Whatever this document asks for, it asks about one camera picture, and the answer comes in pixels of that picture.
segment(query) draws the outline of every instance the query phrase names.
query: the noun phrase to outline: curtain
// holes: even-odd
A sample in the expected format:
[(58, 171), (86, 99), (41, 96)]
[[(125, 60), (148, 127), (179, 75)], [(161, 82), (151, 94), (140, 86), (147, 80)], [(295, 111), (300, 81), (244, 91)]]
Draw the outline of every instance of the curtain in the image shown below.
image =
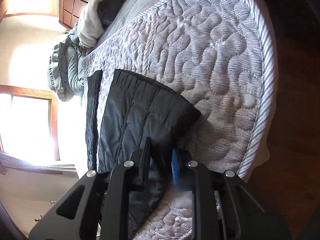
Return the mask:
[(60, 164), (58, 161), (52, 165), (34, 165), (24, 160), (10, 156), (4, 151), (0, 151), (0, 164), (5, 168), (16, 170), (50, 170), (50, 171), (64, 171), (64, 172), (76, 172), (74, 164)]

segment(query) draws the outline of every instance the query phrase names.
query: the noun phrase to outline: bed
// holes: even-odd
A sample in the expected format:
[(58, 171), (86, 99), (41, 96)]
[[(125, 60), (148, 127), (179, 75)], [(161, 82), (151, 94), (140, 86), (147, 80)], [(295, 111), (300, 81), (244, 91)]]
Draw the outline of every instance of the bed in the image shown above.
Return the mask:
[[(82, 64), (85, 78), (103, 70), (98, 131), (114, 69), (126, 69), (166, 84), (201, 111), (179, 144), (209, 169), (231, 169), (247, 181), (268, 160), (277, 59), (264, 0), (126, 0)], [(84, 109), (87, 89), (85, 82)], [(82, 176), (87, 156), (79, 151)], [(185, 239), (191, 203), (190, 192), (171, 187), (135, 239)]]

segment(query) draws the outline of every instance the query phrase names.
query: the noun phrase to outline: window frame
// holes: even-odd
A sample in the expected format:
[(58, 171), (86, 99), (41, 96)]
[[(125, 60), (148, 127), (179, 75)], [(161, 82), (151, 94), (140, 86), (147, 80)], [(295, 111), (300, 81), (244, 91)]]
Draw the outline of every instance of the window frame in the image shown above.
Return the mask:
[[(37, 90), (30, 88), (21, 88), (8, 85), (0, 85), (0, 94), (9, 94), (17, 97), (44, 99), (49, 101), (48, 107), (48, 126), (50, 136), (53, 140), (53, 153), (55, 161), (60, 161), (58, 144), (58, 99), (51, 91)], [(0, 150), (3, 151), (3, 145), (0, 135)]]

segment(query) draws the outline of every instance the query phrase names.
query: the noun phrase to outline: white fluffy blanket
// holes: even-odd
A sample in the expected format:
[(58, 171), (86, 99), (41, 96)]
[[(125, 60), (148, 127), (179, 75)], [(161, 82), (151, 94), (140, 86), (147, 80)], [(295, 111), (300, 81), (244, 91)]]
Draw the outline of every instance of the white fluffy blanket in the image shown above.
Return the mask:
[(104, 32), (97, 14), (98, 3), (101, 1), (89, 0), (84, 11), (80, 14), (77, 33), (82, 47), (91, 48), (96, 46), (97, 39)]

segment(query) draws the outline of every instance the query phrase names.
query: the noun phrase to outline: white quilted blanket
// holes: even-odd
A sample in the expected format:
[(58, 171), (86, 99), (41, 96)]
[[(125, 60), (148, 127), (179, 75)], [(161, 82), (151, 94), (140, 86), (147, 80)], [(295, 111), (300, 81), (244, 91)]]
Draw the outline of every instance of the white quilted blanket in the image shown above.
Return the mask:
[[(103, 70), (98, 131), (114, 69), (141, 73), (201, 111), (180, 147), (211, 170), (232, 169), (243, 178), (267, 124), (274, 63), (254, 0), (161, 0), (102, 43), (83, 67), (86, 77)], [(169, 190), (135, 239), (190, 235), (191, 203), (190, 192)]]

